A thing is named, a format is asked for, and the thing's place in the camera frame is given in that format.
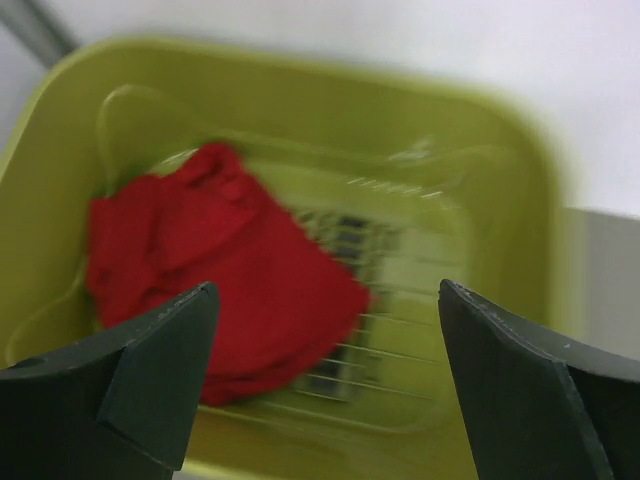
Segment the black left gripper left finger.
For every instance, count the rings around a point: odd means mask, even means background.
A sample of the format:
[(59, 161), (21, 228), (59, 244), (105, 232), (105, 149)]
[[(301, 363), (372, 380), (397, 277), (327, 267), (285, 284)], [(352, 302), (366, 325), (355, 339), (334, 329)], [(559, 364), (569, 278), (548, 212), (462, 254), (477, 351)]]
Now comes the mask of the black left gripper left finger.
[(1, 372), (4, 479), (170, 479), (219, 316), (215, 285)]

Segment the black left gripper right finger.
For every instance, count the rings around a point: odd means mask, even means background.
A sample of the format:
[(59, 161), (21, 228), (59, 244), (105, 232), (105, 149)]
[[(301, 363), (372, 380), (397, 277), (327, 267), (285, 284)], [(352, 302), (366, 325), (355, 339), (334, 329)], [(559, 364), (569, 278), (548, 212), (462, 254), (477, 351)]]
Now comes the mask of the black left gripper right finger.
[(638, 478), (638, 361), (450, 280), (438, 307), (479, 478)]

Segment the red t shirt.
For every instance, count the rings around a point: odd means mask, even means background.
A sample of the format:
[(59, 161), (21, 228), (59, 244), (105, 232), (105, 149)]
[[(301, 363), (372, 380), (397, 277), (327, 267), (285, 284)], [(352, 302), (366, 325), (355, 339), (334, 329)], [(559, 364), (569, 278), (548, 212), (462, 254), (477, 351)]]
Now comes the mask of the red t shirt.
[(88, 236), (86, 282), (107, 327), (217, 287), (207, 405), (286, 386), (350, 336), (371, 299), (224, 143), (94, 199)]

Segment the olive green plastic basket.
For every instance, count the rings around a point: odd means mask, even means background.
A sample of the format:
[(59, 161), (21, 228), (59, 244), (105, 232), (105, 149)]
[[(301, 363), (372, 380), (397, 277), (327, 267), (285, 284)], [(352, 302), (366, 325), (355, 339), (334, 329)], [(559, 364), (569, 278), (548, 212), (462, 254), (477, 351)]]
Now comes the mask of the olive green plastic basket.
[(189, 40), (84, 47), (34, 90), (1, 157), (1, 363), (99, 324), (91, 198), (218, 140), (375, 294), (291, 386), (201, 407), (185, 469), (221, 479), (472, 479), (437, 313), (444, 278), (546, 326), (563, 266), (557, 172), (481, 91)]

